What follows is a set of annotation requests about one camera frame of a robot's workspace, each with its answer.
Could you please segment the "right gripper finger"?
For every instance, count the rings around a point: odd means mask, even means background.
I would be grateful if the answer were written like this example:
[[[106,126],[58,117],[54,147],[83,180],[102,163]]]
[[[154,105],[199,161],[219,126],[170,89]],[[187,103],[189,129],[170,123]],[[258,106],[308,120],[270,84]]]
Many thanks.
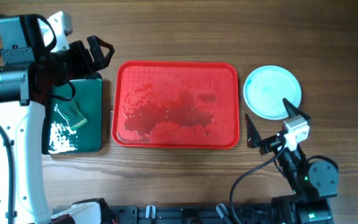
[[[247,113],[245,114],[245,121],[247,128],[247,147],[257,148],[262,138]]]
[[[311,120],[311,117],[304,113],[302,110],[298,109],[297,107],[295,107],[292,103],[290,103],[286,98],[284,98],[283,100],[283,105],[287,111],[288,117],[289,118],[294,118],[295,116],[302,116],[304,119],[306,119],[307,121]]]

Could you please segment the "light blue plate top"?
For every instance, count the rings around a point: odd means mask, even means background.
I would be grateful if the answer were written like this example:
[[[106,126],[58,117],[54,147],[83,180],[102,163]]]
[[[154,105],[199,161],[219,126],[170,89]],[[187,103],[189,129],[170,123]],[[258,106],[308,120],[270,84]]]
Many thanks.
[[[276,65],[265,65],[249,74],[243,87],[243,96],[249,109],[257,116],[280,120],[288,117],[283,99],[299,107],[302,90],[290,71]]]

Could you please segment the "green yellow sponge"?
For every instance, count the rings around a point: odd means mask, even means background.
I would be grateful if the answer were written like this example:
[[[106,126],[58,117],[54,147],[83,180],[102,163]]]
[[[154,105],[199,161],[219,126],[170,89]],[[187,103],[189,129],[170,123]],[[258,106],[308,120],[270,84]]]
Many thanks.
[[[74,101],[64,101],[55,105],[57,113],[67,122],[72,131],[76,131],[88,123]]]

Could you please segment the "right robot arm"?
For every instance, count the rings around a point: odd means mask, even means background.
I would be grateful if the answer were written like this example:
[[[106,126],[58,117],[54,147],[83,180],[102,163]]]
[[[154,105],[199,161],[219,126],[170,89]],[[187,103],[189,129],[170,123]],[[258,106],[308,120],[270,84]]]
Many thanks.
[[[261,138],[249,115],[245,115],[247,146],[260,154],[273,154],[273,163],[286,178],[291,195],[274,197],[261,212],[267,223],[333,223],[329,198],[337,196],[339,166],[321,155],[307,157],[300,143],[310,135],[311,117],[286,98],[288,119],[277,134]]]

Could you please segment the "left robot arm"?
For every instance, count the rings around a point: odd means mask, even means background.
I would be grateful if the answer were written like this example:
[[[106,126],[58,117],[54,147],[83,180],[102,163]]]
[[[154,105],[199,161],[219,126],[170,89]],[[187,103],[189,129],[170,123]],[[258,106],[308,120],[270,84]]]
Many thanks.
[[[71,85],[106,68],[114,47],[95,35],[67,42],[63,14],[0,14],[0,223],[116,223],[103,198],[52,214],[42,169],[45,101],[54,86]]]

